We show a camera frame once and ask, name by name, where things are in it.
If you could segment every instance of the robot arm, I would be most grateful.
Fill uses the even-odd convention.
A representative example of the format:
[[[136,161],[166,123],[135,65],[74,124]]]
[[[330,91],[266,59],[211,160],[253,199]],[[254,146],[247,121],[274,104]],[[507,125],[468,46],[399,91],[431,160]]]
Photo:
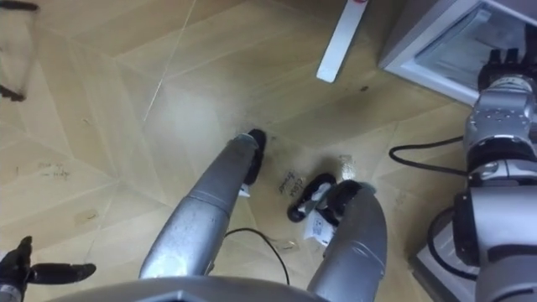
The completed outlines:
[[[466,124],[467,189],[455,198],[453,237],[457,256],[480,268],[480,302],[537,300],[537,91],[529,50],[518,57],[510,49],[501,62],[491,52]]]

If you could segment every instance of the white paper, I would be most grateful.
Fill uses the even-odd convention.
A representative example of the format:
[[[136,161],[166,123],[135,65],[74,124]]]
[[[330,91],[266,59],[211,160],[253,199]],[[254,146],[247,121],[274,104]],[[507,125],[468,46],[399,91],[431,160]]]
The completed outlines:
[[[312,211],[305,222],[304,239],[314,238],[323,246],[328,246],[336,228],[328,223],[317,211]]]

